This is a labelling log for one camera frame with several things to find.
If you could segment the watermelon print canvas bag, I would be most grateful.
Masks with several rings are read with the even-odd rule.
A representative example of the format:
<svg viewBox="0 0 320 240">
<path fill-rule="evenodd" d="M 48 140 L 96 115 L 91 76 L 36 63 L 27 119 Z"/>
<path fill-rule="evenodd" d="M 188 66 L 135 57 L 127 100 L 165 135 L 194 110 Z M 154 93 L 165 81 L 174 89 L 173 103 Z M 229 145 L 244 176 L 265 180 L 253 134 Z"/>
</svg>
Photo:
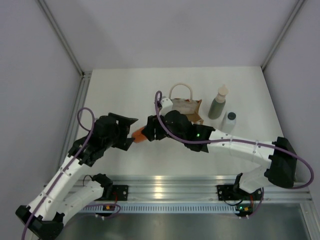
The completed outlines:
<svg viewBox="0 0 320 240">
<path fill-rule="evenodd" d="M 172 98 L 173 89 L 177 86 L 185 86 L 189 89 L 190 97 L 189 98 Z M 169 90 L 169 99 L 173 103 L 173 110 L 178 111 L 182 115 L 185 115 L 187 119 L 193 124 L 202 125 L 204 120 L 199 115 L 199 109 L 202 103 L 202 100 L 193 99 L 193 90 L 192 88 L 185 83 L 179 82 L 173 85 Z"/>
</svg>

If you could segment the grey-green bottle beige cap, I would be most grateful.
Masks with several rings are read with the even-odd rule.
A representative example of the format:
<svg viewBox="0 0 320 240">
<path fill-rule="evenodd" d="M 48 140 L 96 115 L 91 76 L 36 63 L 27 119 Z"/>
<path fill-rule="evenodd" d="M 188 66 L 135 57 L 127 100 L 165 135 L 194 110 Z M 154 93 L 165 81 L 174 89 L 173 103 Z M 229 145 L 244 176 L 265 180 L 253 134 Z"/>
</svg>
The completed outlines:
<svg viewBox="0 0 320 240">
<path fill-rule="evenodd" d="M 226 104 L 226 96 L 228 93 L 229 90 L 227 89 L 225 84 L 218 89 L 217 95 L 210 105 L 210 109 L 208 112 L 209 119 L 215 120 L 221 116 Z"/>
</svg>

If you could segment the white square bottle grey cap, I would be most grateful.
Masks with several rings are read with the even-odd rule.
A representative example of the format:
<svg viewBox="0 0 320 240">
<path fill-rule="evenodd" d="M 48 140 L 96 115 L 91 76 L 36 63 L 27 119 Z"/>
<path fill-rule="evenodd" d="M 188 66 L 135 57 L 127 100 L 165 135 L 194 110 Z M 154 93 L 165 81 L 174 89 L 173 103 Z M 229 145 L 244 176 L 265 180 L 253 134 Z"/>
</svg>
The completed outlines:
<svg viewBox="0 0 320 240">
<path fill-rule="evenodd" d="M 230 134 L 236 126 L 237 114 L 227 111 L 221 122 L 221 131 Z"/>
</svg>

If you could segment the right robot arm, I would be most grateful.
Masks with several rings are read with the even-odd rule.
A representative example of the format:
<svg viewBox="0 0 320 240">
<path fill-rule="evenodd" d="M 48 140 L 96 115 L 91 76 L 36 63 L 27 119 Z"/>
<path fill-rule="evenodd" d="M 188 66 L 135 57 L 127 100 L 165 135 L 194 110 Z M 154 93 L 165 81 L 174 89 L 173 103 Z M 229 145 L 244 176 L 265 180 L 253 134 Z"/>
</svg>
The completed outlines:
<svg viewBox="0 0 320 240">
<path fill-rule="evenodd" d="M 272 142 L 237 139 L 211 126 L 192 123 L 176 110 L 149 116 L 142 134 L 150 142 L 171 138 L 194 152 L 222 153 L 257 164 L 252 171 L 237 175 L 232 192 L 239 199 L 269 185 L 294 186 L 296 153 L 284 137 Z"/>
</svg>

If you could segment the dark blue pump bottle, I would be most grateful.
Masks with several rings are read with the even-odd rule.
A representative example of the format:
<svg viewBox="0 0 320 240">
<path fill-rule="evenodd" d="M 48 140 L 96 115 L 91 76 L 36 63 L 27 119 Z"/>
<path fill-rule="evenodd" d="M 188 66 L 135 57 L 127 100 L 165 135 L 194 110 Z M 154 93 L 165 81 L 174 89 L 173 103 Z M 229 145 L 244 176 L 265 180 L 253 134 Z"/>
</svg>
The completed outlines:
<svg viewBox="0 0 320 240">
<path fill-rule="evenodd" d="M 141 143 L 148 138 L 142 133 L 142 131 L 145 129 L 145 127 L 141 127 L 140 129 L 136 130 L 135 132 L 132 133 L 131 137 L 134 139 L 134 143 Z"/>
</svg>

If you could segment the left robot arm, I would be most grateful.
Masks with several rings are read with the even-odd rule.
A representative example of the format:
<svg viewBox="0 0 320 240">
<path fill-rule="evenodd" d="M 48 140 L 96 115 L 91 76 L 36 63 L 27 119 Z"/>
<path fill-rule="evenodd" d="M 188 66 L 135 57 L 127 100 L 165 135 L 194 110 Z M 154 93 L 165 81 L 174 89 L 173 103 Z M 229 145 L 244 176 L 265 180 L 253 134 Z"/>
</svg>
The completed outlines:
<svg viewBox="0 0 320 240">
<path fill-rule="evenodd" d="M 130 127 L 137 122 L 114 113 L 93 119 L 88 134 L 76 140 L 57 173 L 29 204 L 21 205 L 16 216 L 41 240 L 54 240 L 67 222 L 91 202 L 107 200 L 113 194 L 113 181 L 97 174 L 73 195 L 68 193 L 78 179 L 104 156 L 109 148 L 127 151 L 134 141 L 128 137 Z"/>
</svg>

